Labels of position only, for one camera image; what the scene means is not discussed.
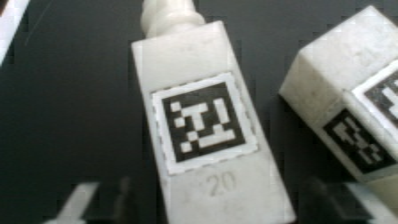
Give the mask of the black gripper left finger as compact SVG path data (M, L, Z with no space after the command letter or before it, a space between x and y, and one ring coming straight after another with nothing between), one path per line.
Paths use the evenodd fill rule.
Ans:
M58 213L42 224L133 224L131 181L81 182L71 191Z

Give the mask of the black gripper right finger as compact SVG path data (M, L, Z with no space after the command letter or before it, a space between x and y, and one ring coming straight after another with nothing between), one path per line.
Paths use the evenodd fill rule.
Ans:
M310 178L300 190L300 224L398 224L398 216L362 184Z

